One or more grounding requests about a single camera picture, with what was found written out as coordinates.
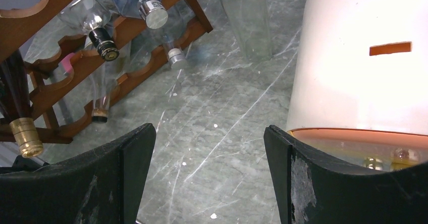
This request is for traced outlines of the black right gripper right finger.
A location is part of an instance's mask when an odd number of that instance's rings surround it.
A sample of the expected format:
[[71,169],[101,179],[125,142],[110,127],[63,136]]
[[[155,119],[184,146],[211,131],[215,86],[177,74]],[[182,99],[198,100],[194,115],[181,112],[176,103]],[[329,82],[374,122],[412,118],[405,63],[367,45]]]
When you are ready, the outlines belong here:
[[427,223],[427,163],[383,172],[307,145],[275,125],[264,145],[281,223]]

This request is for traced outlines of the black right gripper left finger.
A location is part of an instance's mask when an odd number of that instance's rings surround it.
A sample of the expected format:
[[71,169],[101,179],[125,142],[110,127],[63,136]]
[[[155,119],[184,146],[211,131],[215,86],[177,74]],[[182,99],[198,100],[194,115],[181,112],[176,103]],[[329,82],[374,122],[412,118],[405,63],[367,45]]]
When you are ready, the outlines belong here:
[[69,159],[1,168],[1,223],[136,223],[155,146],[146,123]]

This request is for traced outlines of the tall clear glass bottle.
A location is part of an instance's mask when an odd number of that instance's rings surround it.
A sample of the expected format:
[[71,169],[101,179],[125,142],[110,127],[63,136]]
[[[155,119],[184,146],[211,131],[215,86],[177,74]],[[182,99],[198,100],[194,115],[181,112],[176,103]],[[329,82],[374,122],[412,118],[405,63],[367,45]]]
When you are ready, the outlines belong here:
[[272,58],[267,0],[220,0],[243,56],[251,62]]

